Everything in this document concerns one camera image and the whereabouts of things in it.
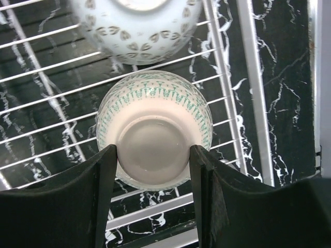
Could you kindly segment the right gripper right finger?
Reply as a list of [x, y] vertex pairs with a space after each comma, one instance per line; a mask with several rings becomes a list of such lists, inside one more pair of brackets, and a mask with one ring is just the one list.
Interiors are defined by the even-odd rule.
[[330, 247], [330, 180], [274, 188], [199, 145], [189, 168], [200, 247]]

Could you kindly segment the green patterned white bowl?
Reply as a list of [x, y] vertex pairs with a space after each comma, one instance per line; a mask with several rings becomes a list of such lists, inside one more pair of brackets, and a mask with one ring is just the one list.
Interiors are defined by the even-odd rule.
[[106, 93], [97, 114], [98, 148], [116, 146], [116, 176], [137, 189], [161, 191], [188, 181], [190, 147], [208, 150], [212, 139], [212, 114], [203, 95], [166, 71], [122, 78]]

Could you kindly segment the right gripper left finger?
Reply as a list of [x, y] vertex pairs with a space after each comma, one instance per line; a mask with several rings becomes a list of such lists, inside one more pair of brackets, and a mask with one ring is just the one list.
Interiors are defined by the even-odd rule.
[[1, 191], [1, 247], [105, 247], [115, 145], [21, 189]]

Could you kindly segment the red white patterned bowl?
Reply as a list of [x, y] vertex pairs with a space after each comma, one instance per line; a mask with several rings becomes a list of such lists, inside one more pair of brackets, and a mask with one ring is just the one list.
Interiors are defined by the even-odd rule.
[[95, 49], [127, 65], [150, 65], [180, 51], [197, 28], [201, 1], [68, 1], [73, 23]]

